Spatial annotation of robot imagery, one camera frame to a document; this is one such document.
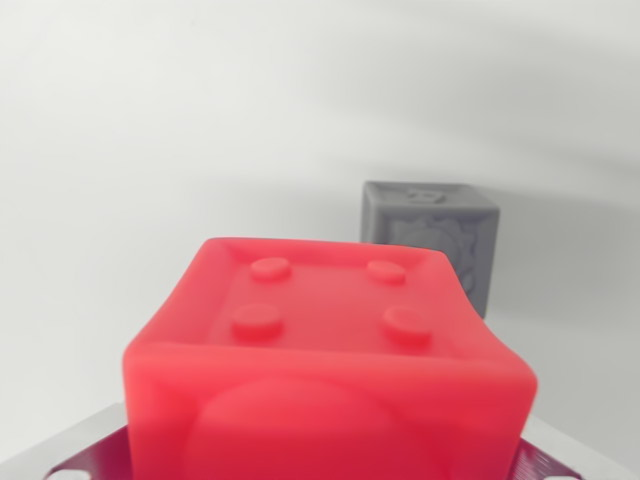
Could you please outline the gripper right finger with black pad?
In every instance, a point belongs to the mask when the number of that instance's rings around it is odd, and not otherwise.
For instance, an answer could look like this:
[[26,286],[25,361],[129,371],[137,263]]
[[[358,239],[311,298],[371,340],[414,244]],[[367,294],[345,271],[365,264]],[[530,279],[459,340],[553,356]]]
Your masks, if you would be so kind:
[[509,473],[510,479],[638,479],[616,463],[538,417],[530,416]]

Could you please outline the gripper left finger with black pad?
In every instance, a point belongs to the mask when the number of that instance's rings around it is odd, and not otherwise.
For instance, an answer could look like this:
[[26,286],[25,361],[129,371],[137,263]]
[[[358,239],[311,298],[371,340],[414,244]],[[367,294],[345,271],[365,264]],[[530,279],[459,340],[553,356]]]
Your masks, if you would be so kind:
[[132,477],[122,403],[112,404],[1,463],[3,479],[46,479],[62,470],[77,470],[89,479]]

